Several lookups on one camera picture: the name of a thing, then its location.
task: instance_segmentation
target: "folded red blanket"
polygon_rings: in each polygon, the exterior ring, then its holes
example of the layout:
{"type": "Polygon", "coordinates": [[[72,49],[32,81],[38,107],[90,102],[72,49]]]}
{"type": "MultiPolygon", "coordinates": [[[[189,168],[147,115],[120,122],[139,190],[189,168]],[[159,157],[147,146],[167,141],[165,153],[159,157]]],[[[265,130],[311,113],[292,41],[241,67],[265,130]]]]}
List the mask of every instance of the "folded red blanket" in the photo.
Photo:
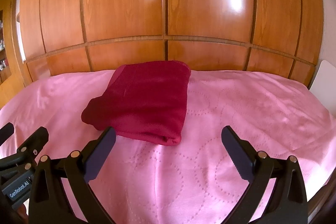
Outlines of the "folded red blanket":
{"type": "Polygon", "coordinates": [[[82,121],[97,130],[112,126],[124,137],[177,145],[190,73],[179,61],[123,65],[114,72],[103,95],[90,100],[82,121]]]}

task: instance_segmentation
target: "metal screw head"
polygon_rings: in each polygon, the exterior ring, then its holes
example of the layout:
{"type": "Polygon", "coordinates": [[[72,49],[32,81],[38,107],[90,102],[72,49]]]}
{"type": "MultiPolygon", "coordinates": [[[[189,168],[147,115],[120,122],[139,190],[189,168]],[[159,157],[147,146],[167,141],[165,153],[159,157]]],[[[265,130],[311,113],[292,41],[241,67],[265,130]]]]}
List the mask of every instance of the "metal screw head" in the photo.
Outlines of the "metal screw head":
{"type": "Polygon", "coordinates": [[[297,162],[297,158],[296,158],[296,156],[289,156],[289,159],[290,159],[290,161],[291,162],[297,162]]]}
{"type": "Polygon", "coordinates": [[[262,159],[265,159],[267,157],[267,153],[265,151],[259,151],[258,156],[262,159]]]}
{"type": "Polygon", "coordinates": [[[79,156],[80,152],[75,150],[71,152],[71,158],[77,158],[79,156]]]}
{"type": "Polygon", "coordinates": [[[41,160],[42,162],[45,162],[47,159],[48,159],[48,156],[47,156],[47,155],[44,155],[44,156],[41,157],[40,160],[41,160]]]}
{"type": "Polygon", "coordinates": [[[31,168],[31,166],[32,166],[32,165],[31,165],[30,163],[28,163],[28,164],[25,165],[25,169],[26,169],[26,170],[29,170],[29,169],[31,168]]]}

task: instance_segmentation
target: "black mount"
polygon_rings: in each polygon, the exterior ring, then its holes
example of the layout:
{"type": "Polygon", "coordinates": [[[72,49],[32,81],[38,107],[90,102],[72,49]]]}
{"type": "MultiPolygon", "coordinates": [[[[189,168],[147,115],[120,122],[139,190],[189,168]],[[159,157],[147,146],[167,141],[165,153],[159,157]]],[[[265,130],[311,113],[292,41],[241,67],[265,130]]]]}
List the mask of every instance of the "black mount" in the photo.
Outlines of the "black mount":
{"type": "MultiPolygon", "coordinates": [[[[0,129],[0,145],[13,133],[14,127],[10,123],[0,129]]],[[[107,128],[82,151],[75,150],[66,158],[54,160],[43,155],[36,165],[35,157],[47,143],[48,136],[48,131],[41,127],[17,149],[16,154],[0,160],[2,220],[22,224],[15,210],[30,198],[29,224],[115,224],[88,184],[97,177],[114,146],[114,129],[107,128]],[[68,179],[87,222],[75,217],[62,178],[68,179]]],[[[223,128],[221,137],[241,178],[249,182],[222,224],[307,223],[307,197],[297,158],[290,156],[287,160],[279,160],[270,158],[264,151],[257,152],[230,126],[223,128]],[[264,213],[249,222],[271,178],[276,178],[276,183],[264,213]]]]}

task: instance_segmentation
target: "pink bedspread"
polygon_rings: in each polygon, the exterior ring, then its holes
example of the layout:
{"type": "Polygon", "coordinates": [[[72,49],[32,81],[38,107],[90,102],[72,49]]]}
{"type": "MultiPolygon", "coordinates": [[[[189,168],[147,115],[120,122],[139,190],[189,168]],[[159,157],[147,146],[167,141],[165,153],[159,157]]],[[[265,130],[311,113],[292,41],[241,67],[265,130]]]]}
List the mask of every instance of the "pink bedspread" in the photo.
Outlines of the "pink bedspread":
{"type": "MultiPolygon", "coordinates": [[[[96,139],[100,132],[81,121],[81,112],[104,92],[112,74],[70,73],[29,85],[0,111],[0,127],[12,122],[16,131],[0,156],[15,153],[40,126],[50,136],[37,159],[65,157],[96,139]]],[[[282,159],[296,155],[308,199],[335,168],[336,122],[305,86],[260,72],[192,71],[181,143],[169,147],[117,136],[90,185],[118,224],[221,223],[247,186],[221,143],[226,125],[256,150],[282,159]]],[[[65,188],[84,219],[68,184],[65,188]]]]}

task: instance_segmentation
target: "white wall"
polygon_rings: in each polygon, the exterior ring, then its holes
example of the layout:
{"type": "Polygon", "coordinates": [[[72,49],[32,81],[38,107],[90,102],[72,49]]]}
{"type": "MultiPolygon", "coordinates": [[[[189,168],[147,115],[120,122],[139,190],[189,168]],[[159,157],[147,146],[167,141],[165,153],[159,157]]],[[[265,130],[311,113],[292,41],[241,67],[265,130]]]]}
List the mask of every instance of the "white wall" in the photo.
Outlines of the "white wall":
{"type": "MultiPolygon", "coordinates": [[[[17,14],[19,12],[20,12],[20,0],[16,0],[16,17],[17,17],[17,14]]],[[[25,51],[23,50],[20,23],[16,21],[16,17],[15,17],[15,22],[16,22],[17,40],[18,40],[18,44],[19,44],[19,49],[20,49],[22,61],[25,61],[26,56],[25,56],[25,51]]]]}
{"type": "Polygon", "coordinates": [[[322,45],[313,79],[316,76],[316,72],[322,60],[327,60],[336,67],[336,0],[323,0],[323,9],[324,24],[322,45]]]}

